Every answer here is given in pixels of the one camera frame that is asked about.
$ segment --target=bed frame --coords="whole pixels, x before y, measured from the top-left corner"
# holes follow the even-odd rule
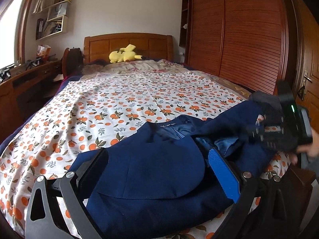
[[[173,61],[173,37],[152,33],[114,33],[84,39],[84,64],[96,59],[109,61],[112,51],[132,44],[138,55],[150,59],[166,59]]]

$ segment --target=window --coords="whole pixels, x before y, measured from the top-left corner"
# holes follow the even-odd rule
[[[23,0],[13,0],[0,19],[0,69],[16,63],[15,40]]]

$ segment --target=wardrobe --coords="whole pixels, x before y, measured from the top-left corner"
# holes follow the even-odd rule
[[[293,85],[297,31],[291,0],[188,0],[185,62],[253,91]]]

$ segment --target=yellow plush toy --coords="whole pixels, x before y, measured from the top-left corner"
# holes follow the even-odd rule
[[[121,48],[119,51],[114,51],[110,53],[110,63],[121,63],[121,62],[129,62],[135,59],[142,59],[142,56],[136,55],[133,51],[136,47],[134,45],[129,44],[126,48]]]

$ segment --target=bed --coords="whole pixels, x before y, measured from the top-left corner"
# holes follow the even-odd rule
[[[148,60],[106,66],[94,63],[107,60],[111,51],[129,43]],[[110,147],[146,121],[165,122],[180,114],[214,118],[250,94],[222,78],[172,63],[171,36],[118,33],[86,37],[83,54],[83,75],[66,79],[58,94],[1,145],[0,208],[22,237],[37,176],[62,177],[78,154]],[[289,157],[279,152],[262,177],[283,176],[289,164]],[[70,232],[80,238],[63,201],[59,203]],[[258,204],[256,198],[252,210]],[[211,221],[164,238],[210,239],[229,209]]]

